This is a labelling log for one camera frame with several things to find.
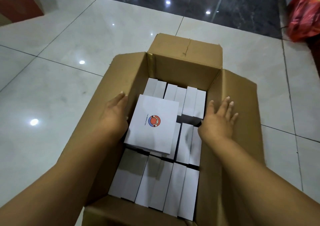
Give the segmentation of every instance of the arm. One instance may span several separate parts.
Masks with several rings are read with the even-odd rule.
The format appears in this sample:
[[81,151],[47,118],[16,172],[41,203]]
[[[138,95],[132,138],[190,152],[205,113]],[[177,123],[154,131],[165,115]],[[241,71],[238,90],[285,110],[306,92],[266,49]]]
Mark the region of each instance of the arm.
[[320,204],[260,164],[234,142],[233,102],[226,98],[217,113],[210,101],[199,135],[219,158],[258,225],[318,225]]
[[0,225],[74,225],[106,154],[128,128],[127,96],[106,104],[96,128],[81,144],[0,208]]

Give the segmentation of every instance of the red and blue logo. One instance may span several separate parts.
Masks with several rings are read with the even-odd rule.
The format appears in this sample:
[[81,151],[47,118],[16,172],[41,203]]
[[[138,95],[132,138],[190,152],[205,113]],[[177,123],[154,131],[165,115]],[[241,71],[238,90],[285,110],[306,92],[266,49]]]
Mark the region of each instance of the red and blue logo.
[[160,118],[157,115],[152,115],[149,117],[148,123],[151,127],[158,127],[160,125]]

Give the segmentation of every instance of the person's left arm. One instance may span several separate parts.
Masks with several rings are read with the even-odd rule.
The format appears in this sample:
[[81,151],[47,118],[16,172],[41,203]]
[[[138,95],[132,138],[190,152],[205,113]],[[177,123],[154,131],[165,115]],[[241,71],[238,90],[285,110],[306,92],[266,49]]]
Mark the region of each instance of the person's left arm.
[[128,128],[128,97],[110,100],[96,128],[78,146],[2,208],[0,225],[74,225],[106,154]]

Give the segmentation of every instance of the red plastic bag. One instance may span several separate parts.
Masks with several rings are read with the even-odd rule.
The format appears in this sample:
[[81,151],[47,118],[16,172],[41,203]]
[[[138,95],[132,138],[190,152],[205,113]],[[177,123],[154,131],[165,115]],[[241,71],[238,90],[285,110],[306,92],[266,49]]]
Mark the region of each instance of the red plastic bag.
[[299,0],[290,16],[288,36],[293,42],[320,33],[320,0]]

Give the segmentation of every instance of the glossy floor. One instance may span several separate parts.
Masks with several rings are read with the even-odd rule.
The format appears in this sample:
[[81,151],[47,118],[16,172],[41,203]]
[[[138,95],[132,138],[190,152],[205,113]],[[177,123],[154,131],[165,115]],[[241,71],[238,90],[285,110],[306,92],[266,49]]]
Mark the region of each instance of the glossy floor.
[[116,0],[281,38],[278,0]]
[[45,0],[0,27],[0,206],[58,159],[112,58],[159,33],[220,44],[258,84],[267,166],[320,202],[320,79],[303,43],[114,0]]

